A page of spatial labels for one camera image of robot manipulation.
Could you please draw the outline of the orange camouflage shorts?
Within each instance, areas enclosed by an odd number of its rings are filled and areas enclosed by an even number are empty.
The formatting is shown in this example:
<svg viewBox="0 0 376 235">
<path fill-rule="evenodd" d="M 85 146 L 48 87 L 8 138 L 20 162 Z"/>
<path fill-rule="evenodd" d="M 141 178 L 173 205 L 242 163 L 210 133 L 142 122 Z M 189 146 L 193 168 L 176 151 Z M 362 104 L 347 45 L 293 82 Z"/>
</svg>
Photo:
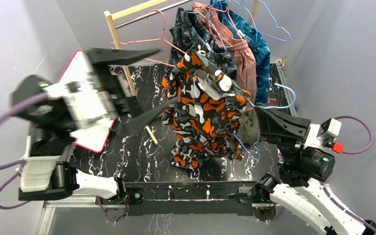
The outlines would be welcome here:
<svg viewBox="0 0 376 235">
<path fill-rule="evenodd" d="M 162 85 L 168 99 L 177 99 L 163 114 L 163 124 L 177 136 L 172 166 L 196 170 L 214 158 L 243 159 L 242 146 L 233 135 L 250 101 L 248 91 L 193 49 Z"/>
</svg>

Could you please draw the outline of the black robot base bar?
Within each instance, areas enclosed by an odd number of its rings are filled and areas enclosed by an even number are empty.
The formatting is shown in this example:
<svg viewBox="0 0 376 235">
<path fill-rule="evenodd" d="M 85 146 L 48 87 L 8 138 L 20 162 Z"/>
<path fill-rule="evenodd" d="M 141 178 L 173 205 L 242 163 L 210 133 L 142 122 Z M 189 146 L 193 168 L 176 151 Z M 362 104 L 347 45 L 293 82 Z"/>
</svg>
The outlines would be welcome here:
<svg viewBox="0 0 376 235">
<path fill-rule="evenodd" d="M 272 220 L 275 203 L 258 199 L 253 181 L 125 183 L 130 215 L 237 214 Z"/>
</svg>

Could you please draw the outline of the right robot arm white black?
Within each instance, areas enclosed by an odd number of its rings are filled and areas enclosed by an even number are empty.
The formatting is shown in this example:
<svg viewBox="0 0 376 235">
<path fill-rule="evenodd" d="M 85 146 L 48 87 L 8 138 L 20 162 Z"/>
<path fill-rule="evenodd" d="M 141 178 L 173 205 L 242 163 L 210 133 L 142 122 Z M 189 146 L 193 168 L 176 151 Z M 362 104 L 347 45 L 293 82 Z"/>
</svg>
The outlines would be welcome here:
<svg viewBox="0 0 376 235">
<path fill-rule="evenodd" d="M 255 198 L 280 204 L 320 235 L 376 235 L 376 223 L 352 212 L 327 184 L 334 155 L 345 152 L 336 141 L 341 118 L 313 124 L 265 107 L 256 112 L 261 139 L 277 146 L 282 162 L 278 177 L 265 174 L 256 183 Z"/>
</svg>

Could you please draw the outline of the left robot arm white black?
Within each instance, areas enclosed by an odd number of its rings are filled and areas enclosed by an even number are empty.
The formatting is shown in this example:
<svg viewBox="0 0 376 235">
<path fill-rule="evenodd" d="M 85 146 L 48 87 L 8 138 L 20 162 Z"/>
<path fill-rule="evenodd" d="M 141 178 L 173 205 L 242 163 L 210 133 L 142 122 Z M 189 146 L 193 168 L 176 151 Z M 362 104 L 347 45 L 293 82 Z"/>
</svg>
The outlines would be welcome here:
<svg viewBox="0 0 376 235">
<path fill-rule="evenodd" d="M 134 135 L 151 124 L 169 102 L 144 111 L 130 90 L 130 79 L 111 73 L 111 65 L 128 66 L 159 53 L 158 48 L 78 51 L 56 83 L 33 74 L 11 95 L 14 116 L 30 122 L 25 163 L 21 169 L 19 199 L 50 201 L 74 194 L 98 196 L 120 204 L 128 198 L 120 177 L 83 173 L 60 158 L 66 147 L 78 143 L 101 150 L 114 121 Z"/>
</svg>

